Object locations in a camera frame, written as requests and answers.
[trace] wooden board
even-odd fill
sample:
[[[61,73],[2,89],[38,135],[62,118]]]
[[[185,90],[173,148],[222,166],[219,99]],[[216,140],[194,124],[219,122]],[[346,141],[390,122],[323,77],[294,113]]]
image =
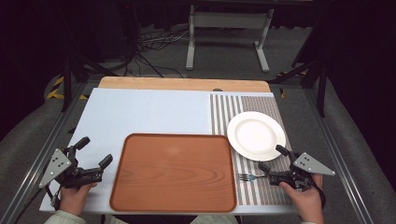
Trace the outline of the wooden board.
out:
[[[173,90],[173,91],[247,91],[271,92],[265,81],[200,79],[200,78],[165,78],[165,77],[103,77],[99,88],[131,90]]]
[[[204,134],[129,135],[110,205],[118,212],[233,211],[236,197],[228,139]]]

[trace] white tabletop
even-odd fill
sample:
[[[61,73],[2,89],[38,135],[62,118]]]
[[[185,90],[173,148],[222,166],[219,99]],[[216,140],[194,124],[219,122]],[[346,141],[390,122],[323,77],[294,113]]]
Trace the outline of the white tabletop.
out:
[[[91,142],[77,151],[78,166],[98,167],[107,154],[113,162],[105,169],[103,181],[88,195],[85,212],[121,214],[111,209],[110,195],[123,141],[131,133],[210,133],[208,94],[213,91],[146,91],[94,89],[70,141],[73,146],[82,137]],[[216,92],[240,96],[269,96],[271,92]],[[51,191],[59,185],[52,181]],[[40,211],[51,212],[46,196]],[[290,205],[237,205],[233,214],[258,215],[295,213]]]

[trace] sleeve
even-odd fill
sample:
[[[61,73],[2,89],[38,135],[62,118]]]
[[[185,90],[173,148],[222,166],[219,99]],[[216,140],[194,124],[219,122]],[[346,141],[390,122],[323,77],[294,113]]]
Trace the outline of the sleeve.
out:
[[[76,217],[70,213],[58,210],[53,214],[45,224],[85,224],[85,220],[81,217]]]

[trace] striped mat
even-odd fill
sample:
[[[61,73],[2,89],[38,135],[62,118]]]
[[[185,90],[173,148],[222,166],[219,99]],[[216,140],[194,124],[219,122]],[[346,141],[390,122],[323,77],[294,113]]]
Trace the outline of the striped mat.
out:
[[[210,108],[210,123],[212,134],[227,136],[227,126],[230,120],[239,113],[256,111],[266,114],[276,120],[285,131],[282,119],[277,109],[274,97],[237,96],[237,95],[208,95]],[[291,149],[286,136],[286,148]],[[266,164],[272,171],[289,170],[290,161],[282,155]],[[238,173],[262,174],[256,161],[251,161],[233,149],[233,168]],[[278,186],[271,186],[268,178],[257,180],[235,181],[236,195],[239,205],[290,205],[289,197]]]

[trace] human hand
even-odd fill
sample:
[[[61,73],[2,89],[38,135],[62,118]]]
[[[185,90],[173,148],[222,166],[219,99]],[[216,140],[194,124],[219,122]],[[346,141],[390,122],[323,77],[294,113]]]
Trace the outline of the human hand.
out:
[[[322,189],[322,175],[312,175],[312,178],[318,187]],[[281,182],[279,186],[293,200],[294,206],[297,208],[303,221],[315,222],[317,224],[324,223],[321,199],[317,189],[311,188],[304,192],[299,192],[285,182]]]
[[[96,185],[97,183],[83,185],[79,189],[66,189],[62,187],[60,209],[78,217],[84,209],[88,192],[91,188],[96,187]]]

